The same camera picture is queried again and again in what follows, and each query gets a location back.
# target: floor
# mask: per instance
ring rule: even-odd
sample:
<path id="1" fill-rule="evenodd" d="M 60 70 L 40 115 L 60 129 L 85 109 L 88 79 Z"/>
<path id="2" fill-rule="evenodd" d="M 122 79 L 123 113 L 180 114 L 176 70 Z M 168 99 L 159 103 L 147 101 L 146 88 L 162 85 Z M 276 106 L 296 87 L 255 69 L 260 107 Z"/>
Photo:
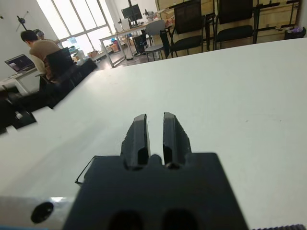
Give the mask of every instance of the floor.
<path id="1" fill-rule="evenodd" d="M 134 46 L 131 46 L 131 49 L 132 49 L 132 52 L 135 52 L 135 48 Z M 131 54 L 130 52 L 128 51 L 128 48 L 124 48 L 124 52 L 126 54 L 127 57 L 131 57 Z M 152 55 L 149 55 L 149 60 L 150 61 L 153 61 L 153 57 Z M 121 52 L 116 52 L 116 53 L 112 53 L 110 55 L 112 61 L 116 61 L 118 59 L 120 59 L 122 57 L 122 53 Z M 119 63 L 116 68 L 120 68 L 120 67 L 124 67 L 124 66 L 132 66 L 132 65 L 137 65 L 137 64 L 141 64 L 141 63 L 146 63 L 148 62 L 147 60 L 147 56 L 146 55 L 141 55 L 141 56 L 135 56 L 133 58 L 133 60 L 130 60 L 130 61 L 127 61 L 127 60 L 124 60 L 122 61 L 121 63 Z M 104 59 L 102 59 L 100 62 L 97 63 L 98 65 L 98 69 L 97 70 L 104 70 L 104 69 L 111 69 L 111 65 L 110 63 L 108 62 L 107 58 L 104 57 Z"/>

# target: table surface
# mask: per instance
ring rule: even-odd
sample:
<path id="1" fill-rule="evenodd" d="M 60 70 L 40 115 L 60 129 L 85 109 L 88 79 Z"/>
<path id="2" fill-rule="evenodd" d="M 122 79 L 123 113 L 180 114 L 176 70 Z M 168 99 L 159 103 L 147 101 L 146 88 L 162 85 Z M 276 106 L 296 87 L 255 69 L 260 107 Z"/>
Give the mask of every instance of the table surface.
<path id="1" fill-rule="evenodd" d="M 108 37 L 101 38 L 100 41 L 109 40 L 109 39 L 115 38 L 115 37 L 117 37 L 117 36 L 124 36 L 124 35 L 127 35 L 127 34 L 131 34 L 131 33 L 133 33 L 133 32 L 136 32 L 136 31 L 143 30 L 143 29 L 146 28 L 146 26 L 147 26 L 148 24 L 150 24 L 150 23 L 152 23 L 152 22 L 154 22 L 154 21 L 150 21 L 150 22 L 141 24 L 141 25 L 139 25 L 138 27 L 135 27 L 135 28 L 131 28 L 131 29 L 128 29 L 128 30 L 124 30 L 124 31 L 115 33 L 115 34 L 111 34 L 111 35 L 108 36 Z"/>
<path id="2" fill-rule="evenodd" d="M 96 71 L 1 136 L 0 195 L 75 196 L 86 163 L 119 155 L 143 113 L 162 156 L 172 112 L 193 152 L 218 153 L 250 229 L 307 224 L 306 60 L 303 38 Z"/>
<path id="3" fill-rule="evenodd" d="M 3 79 L 2 81 L 0 81 L 0 84 L 6 84 L 8 81 L 10 80 L 14 80 L 14 79 L 19 79 L 19 78 L 23 78 L 23 77 L 26 77 L 27 75 L 29 75 L 30 73 L 33 73 L 37 71 L 36 68 L 33 68 L 33 69 L 30 69 L 26 72 L 22 72 L 22 73 L 17 73 L 15 75 L 12 75 L 12 76 L 9 76 L 8 78 L 6 79 Z"/>

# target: screw hole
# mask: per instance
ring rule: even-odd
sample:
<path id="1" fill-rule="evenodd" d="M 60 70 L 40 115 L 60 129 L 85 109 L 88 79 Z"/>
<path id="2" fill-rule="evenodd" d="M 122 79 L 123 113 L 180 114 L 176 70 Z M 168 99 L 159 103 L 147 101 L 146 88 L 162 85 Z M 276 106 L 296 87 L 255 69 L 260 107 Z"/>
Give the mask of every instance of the screw hole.
<path id="1" fill-rule="evenodd" d="M 173 169 L 173 170 L 177 170 L 177 169 L 180 169 L 180 165 L 177 164 L 177 163 L 173 163 L 173 162 L 170 162 L 166 165 L 166 167 L 168 169 Z"/>
<path id="2" fill-rule="evenodd" d="M 51 202 L 45 202 L 38 205 L 31 215 L 31 221 L 35 224 L 39 224 L 48 219 L 53 212 L 53 204 Z"/>
<path id="3" fill-rule="evenodd" d="M 109 230 L 142 230 L 141 217 L 135 211 L 121 211 L 111 220 Z"/>
<path id="4" fill-rule="evenodd" d="M 198 225 L 194 216 L 184 209 L 173 209 L 166 213 L 163 230 L 197 230 Z"/>

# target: person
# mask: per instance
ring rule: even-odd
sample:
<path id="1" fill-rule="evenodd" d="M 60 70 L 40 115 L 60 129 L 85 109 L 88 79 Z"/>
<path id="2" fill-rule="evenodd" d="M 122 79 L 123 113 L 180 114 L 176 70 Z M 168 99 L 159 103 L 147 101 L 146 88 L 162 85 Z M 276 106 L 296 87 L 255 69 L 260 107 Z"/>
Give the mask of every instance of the person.
<path id="1" fill-rule="evenodd" d="M 29 53 L 37 70 L 45 73 L 48 80 L 51 79 L 52 74 L 46 56 L 59 51 L 60 48 L 52 41 L 39 40 L 32 30 L 21 32 L 20 37 L 31 48 Z"/>
<path id="2" fill-rule="evenodd" d="M 36 36 L 38 37 L 39 40 L 46 40 L 45 39 L 45 33 L 39 29 L 35 29 L 33 30 L 33 32 L 36 34 Z M 55 40 L 53 41 L 55 44 L 57 44 L 57 46 L 60 48 L 60 49 L 63 49 L 63 45 L 62 43 L 60 42 L 60 40 Z"/>

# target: black chair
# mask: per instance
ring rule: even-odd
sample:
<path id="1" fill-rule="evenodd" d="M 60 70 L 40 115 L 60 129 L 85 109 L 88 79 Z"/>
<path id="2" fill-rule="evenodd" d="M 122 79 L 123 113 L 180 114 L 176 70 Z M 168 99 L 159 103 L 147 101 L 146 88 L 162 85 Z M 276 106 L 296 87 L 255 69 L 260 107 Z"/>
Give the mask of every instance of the black chair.
<path id="1" fill-rule="evenodd" d="M 61 83 L 61 76 L 63 76 L 65 72 L 75 65 L 68 48 L 64 48 L 53 54 L 47 55 L 46 59 L 49 64 L 52 77 L 51 79 L 47 79 L 45 74 L 38 75 L 40 77 L 40 90 L 46 90 L 48 85 L 54 84 L 53 81 Z"/>
<path id="2" fill-rule="evenodd" d="M 163 44 L 165 58 L 168 57 L 169 52 L 170 52 L 170 50 L 169 50 L 170 46 L 169 46 L 169 41 L 168 41 L 168 37 L 167 37 L 167 31 L 169 31 L 169 28 L 160 31 L 160 38 L 161 38 L 161 41 L 162 41 L 162 44 Z"/>
<path id="3" fill-rule="evenodd" d="M 253 43 L 256 43 L 255 31 L 257 30 L 257 14 L 254 14 L 254 28 L 251 25 L 243 25 L 234 28 L 221 30 L 217 35 L 218 21 L 220 24 L 232 23 L 253 16 L 253 0 L 217 0 L 218 15 L 215 24 L 215 49 L 217 43 L 237 40 L 254 36 Z"/>
<path id="4" fill-rule="evenodd" d="M 173 57 L 173 52 L 187 50 L 189 54 L 190 48 L 195 48 L 201 46 L 201 51 L 203 52 L 203 28 L 204 28 L 204 19 L 201 15 L 201 2 L 200 1 L 188 1 L 182 3 L 174 8 L 175 11 L 175 28 L 171 37 L 171 46 L 170 53 Z M 181 39 L 174 43 L 173 36 L 175 31 L 177 34 L 184 34 L 192 31 L 201 30 L 201 35 L 193 36 Z"/>

